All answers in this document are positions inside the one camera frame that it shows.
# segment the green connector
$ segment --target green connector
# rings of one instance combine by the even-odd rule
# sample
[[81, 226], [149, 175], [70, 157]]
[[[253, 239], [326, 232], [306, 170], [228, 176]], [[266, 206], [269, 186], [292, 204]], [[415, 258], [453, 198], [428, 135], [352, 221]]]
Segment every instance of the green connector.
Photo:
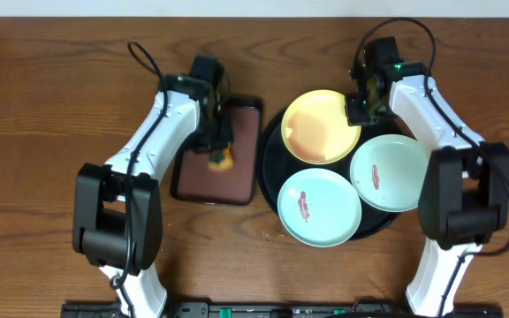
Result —
[[219, 310], [219, 318], [231, 318], [231, 309], [230, 308], [221, 308]]

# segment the yellow plate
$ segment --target yellow plate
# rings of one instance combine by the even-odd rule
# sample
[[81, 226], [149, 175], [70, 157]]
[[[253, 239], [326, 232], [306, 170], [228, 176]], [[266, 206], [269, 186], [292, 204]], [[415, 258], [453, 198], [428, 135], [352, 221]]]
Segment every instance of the yellow plate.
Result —
[[353, 150], [361, 136], [349, 126], [345, 96], [316, 90], [296, 98], [282, 119], [282, 141], [292, 155], [306, 163], [334, 163]]

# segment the red sauce stain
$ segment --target red sauce stain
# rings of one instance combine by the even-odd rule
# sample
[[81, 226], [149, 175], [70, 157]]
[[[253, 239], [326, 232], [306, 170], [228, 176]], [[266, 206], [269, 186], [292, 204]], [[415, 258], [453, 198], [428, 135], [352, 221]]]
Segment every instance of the red sauce stain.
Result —
[[375, 185], [375, 189], [378, 190], [380, 187], [380, 178], [378, 177], [378, 169], [376, 165], [372, 165], [372, 183]]
[[306, 203], [306, 192], [304, 191], [301, 192], [300, 198], [298, 199], [298, 207], [300, 207], [301, 217], [303, 217], [307, 223], [309, 218], [309, 210], [308, 204]]

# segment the light blue plate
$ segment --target light blue plate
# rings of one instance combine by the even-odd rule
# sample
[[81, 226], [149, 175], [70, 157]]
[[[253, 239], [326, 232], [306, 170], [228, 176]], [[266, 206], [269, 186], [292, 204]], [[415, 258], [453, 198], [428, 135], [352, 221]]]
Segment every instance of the light blue plate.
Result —
[[312, 168], [299, 171], [282, 185], [278, 216], [299, 241], [329, 247], [347, 241], [361, 223], [361, 200], [337, 173]]
[[409, 137], [375, 137], [354, 154], [350, 177], [360, 197], [374, 208], [403, 212], [417, 208], [429, 156]]

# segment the black base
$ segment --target black base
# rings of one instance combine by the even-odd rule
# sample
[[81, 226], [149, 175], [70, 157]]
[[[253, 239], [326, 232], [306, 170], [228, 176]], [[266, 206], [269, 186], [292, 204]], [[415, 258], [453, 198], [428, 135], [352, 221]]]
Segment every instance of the black base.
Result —
[[[324, 168], [337, 172], [349, 182], [349, 167], [351, 160], [358, 147], [368, 140], [383, 134], [402, 134], [402, 131], [392, 121], [386, 121], [381, 125], [363, 126], [361, 136], [355, 148], [345, 158], [330, 164], [314, 165], [304, 163], [288, 151], [282, 141], [280, 126], [285, 110], [278, 113], [266, 127], [260, 138], [258, 158], [256, 160], [256, 177], [261, 187], [264, 199], [269, 203], [272, 210], [277, 213], [277, 198], [284, 182], [294, 173], [308, 168]], [[388, 213], [369, 206], [361, 200], [362, 218], [357, 232], [349, 240], [364, 239], [378, 233], [387, 227], [398, 213]]]
[[[120, 303], [109, 305], [62, 305], [61, 318], [122, 317]], [[208, 305], [202, 302], [167, 306], [162, 318], [325, 318], [344, 317], [414, 317], [390, 304], [359, 303], [352, 306], [310, 305]], [[500, 307], [457, 307], [453, 318], [504, 318]]]

